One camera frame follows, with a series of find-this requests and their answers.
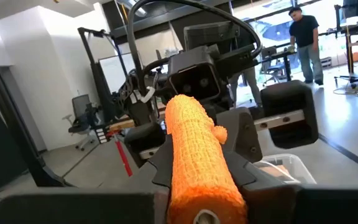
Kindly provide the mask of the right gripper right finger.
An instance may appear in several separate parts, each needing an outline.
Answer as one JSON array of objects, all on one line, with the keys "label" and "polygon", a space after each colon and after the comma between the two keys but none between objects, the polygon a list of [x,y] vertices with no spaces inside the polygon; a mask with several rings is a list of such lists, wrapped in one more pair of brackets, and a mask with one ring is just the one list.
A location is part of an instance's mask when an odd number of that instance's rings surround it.
[{"label": "right gripper right finger", "polygon": [[358,224],[358,186],[286,184],[235,152],[224,158],[248,224]]}]

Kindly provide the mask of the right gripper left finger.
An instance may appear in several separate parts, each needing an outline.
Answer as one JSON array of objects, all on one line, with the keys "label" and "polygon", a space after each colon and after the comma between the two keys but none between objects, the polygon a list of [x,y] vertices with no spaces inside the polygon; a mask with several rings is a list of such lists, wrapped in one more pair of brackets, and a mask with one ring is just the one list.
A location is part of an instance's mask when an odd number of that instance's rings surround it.
[{"label": "right gripper left finger", "polygon": [[111,189],[46,187],[0,200],[0,224],[166,224],[173,143]]}]

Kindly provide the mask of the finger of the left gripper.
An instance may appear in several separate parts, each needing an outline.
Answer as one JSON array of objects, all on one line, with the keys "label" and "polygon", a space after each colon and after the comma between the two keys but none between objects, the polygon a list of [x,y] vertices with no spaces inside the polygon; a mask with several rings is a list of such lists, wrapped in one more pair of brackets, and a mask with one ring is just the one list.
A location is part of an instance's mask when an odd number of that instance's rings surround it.
[{"label": "finger of the left gripper", "polygon": [[248,108],[236,108],[217,114],[217,124],[227,130],[223,153],[236,153],[249,162],[262,159],[257,130]]}]

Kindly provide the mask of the orange elastic bandage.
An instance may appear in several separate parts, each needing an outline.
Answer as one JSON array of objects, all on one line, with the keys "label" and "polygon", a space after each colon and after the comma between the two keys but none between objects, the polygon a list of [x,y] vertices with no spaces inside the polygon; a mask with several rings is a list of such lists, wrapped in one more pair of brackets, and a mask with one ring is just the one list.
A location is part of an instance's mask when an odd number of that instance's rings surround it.
[{"label": "orange elastic bandage", "polygon": [[226,164],[227,130],[216,126],[195,98],[174,96],[165,111],[173,139],[168,224],[196,224],[207,213],[219,224],[246,224],[247,205]]}]

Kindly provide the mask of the clear plastic container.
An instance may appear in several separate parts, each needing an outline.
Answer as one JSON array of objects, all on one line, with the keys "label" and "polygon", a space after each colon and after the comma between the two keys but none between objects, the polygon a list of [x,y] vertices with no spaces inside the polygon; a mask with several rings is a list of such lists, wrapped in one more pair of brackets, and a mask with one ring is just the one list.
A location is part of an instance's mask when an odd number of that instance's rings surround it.
[{"label": "clear plastic container", "polygon": [[302,160],[294,154],[264,156],[261,161],[255,162],[254,165],[257,163],[266,163],[276,166],[283,165],[293,179],[292,181],[285,182],[287,184],[316,184],[315,179]]}]

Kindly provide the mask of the black office chair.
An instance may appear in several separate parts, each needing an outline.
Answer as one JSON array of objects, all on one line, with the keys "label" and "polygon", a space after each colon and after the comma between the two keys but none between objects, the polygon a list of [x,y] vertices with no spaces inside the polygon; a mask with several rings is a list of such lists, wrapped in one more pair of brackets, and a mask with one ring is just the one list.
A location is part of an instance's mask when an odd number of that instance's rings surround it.
[{"label": "black office chair", "polygon": [[283,61],[283,52],[277,52],[276,47],[265,47],[261,51],[262,67],[261,74],[265,75],[265,81],[262,86],[265,87],[267,82],[274,81],[280,83],[281,80],[286,80],[286,68]]}]

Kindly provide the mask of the person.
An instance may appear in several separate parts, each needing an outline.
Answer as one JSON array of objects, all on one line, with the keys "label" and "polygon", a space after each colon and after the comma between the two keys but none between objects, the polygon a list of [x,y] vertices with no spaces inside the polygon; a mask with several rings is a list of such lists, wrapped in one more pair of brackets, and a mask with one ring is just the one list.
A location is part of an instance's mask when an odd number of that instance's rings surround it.
[{"label": "person", "polygon": [[293,19],[289,28],[290,45],[296,45],[305,83],[323,85],[323,68],[319,57],[318,21],[315,16],[304,15],[300,7],[290,9]]},{"label": "person", "polygon": [[240,73],[235,73],[230,79],[229,79],[229,84],[230,84],[230,88],[232,91],[232,100],[233,103],[236,104],[237,101],[237,86],[238,86],[238,79],[240,77],[240,75],[242,75],[245,80],[248,83],[248,86],[251,89],[252,95],[254,97],[254,101],[256,103],[257,106],[262,107],[262,100],[260,97],[260,90],[257,86],[257,80],[255,77],[255,68],[254,67],[250,67],[247,68],[246,70],[243,70]]}]

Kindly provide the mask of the red stand leg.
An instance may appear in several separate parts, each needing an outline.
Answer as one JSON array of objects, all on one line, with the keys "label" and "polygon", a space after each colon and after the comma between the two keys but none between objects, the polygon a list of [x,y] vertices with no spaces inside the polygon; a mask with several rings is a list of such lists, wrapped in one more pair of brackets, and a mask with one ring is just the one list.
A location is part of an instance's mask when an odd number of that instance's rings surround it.
[{"label": "red stand leg", "polygon": [[117,147],[117,150],[119,152],[119,155],[121,157],[123,166],[124,166],[124,168],[125,168],[125,170],[127,172],[127,175],[129,177],[131,177],[132,176],[132,170],[131,170],[131,167],[130,167],[129,162],[127,160],[127,156],[126,156],[126,154],[124,152],[122,144],[121,144],[120,140],[118,140],[118,138],[115,139],[115,143],[116,143],[116,147]]}]

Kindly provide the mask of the black box white labels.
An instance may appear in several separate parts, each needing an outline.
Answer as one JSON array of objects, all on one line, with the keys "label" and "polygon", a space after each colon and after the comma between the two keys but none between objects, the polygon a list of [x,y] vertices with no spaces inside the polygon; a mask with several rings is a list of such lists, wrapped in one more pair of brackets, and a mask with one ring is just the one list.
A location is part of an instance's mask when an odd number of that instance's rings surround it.
[{"label": "black box white labels", "polygon": [[109,141],[108,132],[105,127],[99,126],[98,128],[94,128],[94,131],[100,144],[104,144]]}]

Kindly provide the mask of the grey office chair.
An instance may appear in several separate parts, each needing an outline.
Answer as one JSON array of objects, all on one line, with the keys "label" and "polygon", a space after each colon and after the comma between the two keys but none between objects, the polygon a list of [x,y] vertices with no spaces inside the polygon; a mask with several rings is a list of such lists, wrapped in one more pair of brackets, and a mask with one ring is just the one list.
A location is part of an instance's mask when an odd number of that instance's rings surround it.
[{"label": "grey office chair", "polygon": [[98,138],[93,128],[99,124],[100,119],[98,118],[98,109],[94,107],[94,104],[90,101],[88,94],[76,96],[71,100],[74,118],[71,119],[72,115],[68,114],[62,118],[69,122],[70,127],[68,132],[73,134],[84,135],[85,138],[79,143],[76,143],[75,149],[80,151],[85,150],[87,144],[95,143]]}]

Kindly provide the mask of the neighbour wooden workbench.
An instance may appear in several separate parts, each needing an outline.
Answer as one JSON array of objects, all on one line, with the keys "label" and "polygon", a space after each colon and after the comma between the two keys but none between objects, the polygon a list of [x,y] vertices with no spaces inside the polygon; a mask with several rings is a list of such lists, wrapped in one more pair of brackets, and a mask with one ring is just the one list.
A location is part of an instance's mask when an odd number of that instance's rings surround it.
[{"label": "neighbour wooden workbench", "polygon": [[115,132],[115,131],[119,131],[122,129],[126,129],[126,128],[132,128],[135,126],[135,122],[130,119],[130,120],[126,120],[126,121],[120,121],[118,123],[114,123],[112,125],[110,125],[109,130],[111,132]]}]

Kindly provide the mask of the background desk monitor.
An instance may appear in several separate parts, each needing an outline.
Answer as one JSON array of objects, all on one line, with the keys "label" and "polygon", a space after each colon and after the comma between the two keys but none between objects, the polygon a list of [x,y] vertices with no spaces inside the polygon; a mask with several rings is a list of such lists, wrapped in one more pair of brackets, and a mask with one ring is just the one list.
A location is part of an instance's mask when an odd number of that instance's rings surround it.
[{"label": "background desk monitor", "polygon": [[343,0],[342,9],[346,19],[358,16],[358,0]]}]

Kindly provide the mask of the white board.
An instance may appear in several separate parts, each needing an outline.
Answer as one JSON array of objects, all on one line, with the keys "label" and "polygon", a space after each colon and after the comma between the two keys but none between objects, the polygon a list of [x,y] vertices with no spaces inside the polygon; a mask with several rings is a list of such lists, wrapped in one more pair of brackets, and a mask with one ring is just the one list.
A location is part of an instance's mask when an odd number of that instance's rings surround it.
[{"label": "white board", "polygon": [[122,67],[118,56],[102,58],[99,60],[110,92],[118,92],[120,87],[124,84],[126,80],[124,70],[129,74],[129,72],[135,68],[130,53],[122,54],[121,57],[124,62],[124,67]]}]

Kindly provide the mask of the black table frame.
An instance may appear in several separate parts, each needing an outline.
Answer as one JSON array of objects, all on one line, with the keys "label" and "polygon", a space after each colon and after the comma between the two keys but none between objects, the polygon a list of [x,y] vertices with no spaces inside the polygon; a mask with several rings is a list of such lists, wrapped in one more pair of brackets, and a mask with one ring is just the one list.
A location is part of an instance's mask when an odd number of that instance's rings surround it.
[{"label": "black table frame", "polygon": [[35,149],[35,142],[20,114],[20,111],[11,96],[0,72],[0,112],[7,136],[1,141],[13,140],[13,145],[19,152],[21,160],[25,163],[27,170],[33,177],[38,187],[68,187],[70,184],[63,177],[56,175],[46,165]]}]

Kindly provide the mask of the black background station frame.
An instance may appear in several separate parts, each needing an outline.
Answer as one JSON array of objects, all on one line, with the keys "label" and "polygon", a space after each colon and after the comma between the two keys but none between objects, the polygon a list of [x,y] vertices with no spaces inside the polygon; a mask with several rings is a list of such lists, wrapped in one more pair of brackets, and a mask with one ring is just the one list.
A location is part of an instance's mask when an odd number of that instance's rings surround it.
[{"label": "black background station frame", "polygon": [[124,67],[122,60],[122,53],[119,50],[117,44],[114,43],[115,37],[110,33],[106,32],[104,29],[93,30],[87,29],[84,27],[77,28],[78,33],[81,37],[81,41],[86,50],[86,54],[90,61],[91,72],[93,75],[94,83],[96,86],[96,91],[103,109],[103,116],[106,123],[108,122],[117,122],[119,118],[124,114],[122,108],[114,103],[112,91],[108,87],[108,83],[102,67],[99,63],[99,60],[95,60],[90,47],[91,37],[96,37],[100,39],[106,39],[112,48],[117,53],[120,64]]}]

